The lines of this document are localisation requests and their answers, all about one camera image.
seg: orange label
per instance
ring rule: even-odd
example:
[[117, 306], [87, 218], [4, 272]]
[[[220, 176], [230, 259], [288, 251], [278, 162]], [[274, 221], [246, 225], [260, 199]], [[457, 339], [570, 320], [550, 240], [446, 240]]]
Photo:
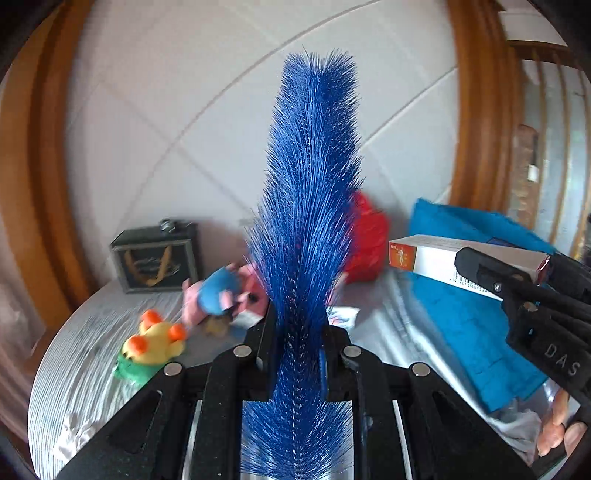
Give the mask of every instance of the orange label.
[[413, 271], [417, 247], [390, 242], [390, 266]]

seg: yellow toy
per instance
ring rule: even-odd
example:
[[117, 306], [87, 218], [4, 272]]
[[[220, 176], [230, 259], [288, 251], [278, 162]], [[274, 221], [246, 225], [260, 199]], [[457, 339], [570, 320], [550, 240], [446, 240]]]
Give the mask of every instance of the yellow toy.
[[183, 353], [186, 337], [182, 324], [165, 322], [158, 312], [147, 310], [139, 335], [129, 337], [119, 352], [115, 376], [145, 385], [171, 358]]

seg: white box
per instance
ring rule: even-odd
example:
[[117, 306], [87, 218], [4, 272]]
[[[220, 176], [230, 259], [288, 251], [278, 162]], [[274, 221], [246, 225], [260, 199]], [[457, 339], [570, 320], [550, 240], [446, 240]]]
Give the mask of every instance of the white box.
[[457, 272], [454, 263], [456, 253], [464, 247], [473, 248], [523, 270], [535, 284], [540, 282], [541, 274], [548, 266], [549, 256], [543, 252], [431, 235], [413, 235], [390, 240], [389, 262], [392, 267], [415, 272], [424, 277], [500, 300], [493, 293]]

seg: pink plush toy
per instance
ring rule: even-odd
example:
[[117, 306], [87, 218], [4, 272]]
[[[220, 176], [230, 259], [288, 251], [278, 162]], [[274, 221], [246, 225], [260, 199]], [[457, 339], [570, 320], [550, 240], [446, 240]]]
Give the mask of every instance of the pink plush toy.
[[269, 298], [251, 265], [234, 264], [216, 270], [204, 281], [183, 283], [183, 323], [191, 327], [208, 315], [231, 314], [233, 323], [248, 327], [261, 320]]

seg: small metal object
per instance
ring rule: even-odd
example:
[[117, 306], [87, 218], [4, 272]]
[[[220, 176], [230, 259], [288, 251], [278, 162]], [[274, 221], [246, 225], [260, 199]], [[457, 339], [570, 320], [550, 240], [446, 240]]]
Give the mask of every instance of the small metal object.
[[163, 218], [160, 220], [160, 229], [163, 232], [173, 233], [176, 230], [177, 222], [170, 218]]
[[528, 312], [537, 312], [538, 311], [538, 307], [535, 305], [535, 303], [531, 303], [530, 301], [526, 301], [523, 304], [523, 306]]
[[244, 357], [250, 355], [251, 353], [252, 353], [252, 348], [250, 348], [248, 345], [238, 345], [234, 349], [234, 355], [237, 356], [238, 358], [244, 358]]
[[355, 358], [356, 356], [361, 355], [361, 348], [359, 348], [357, 345], [347, 345], [345, 348], [343, 348], [343, 353], [349, 358]]
[[178, 362], [172, 362], [164, 367], [164, 375], [173, 377], [183, 371], [183, 366]]
[[431, 369], [427, 364], [418, 363], [413, 365], [413, 373], [417, 377], [426, 377], [429, 373], [431, 373]]

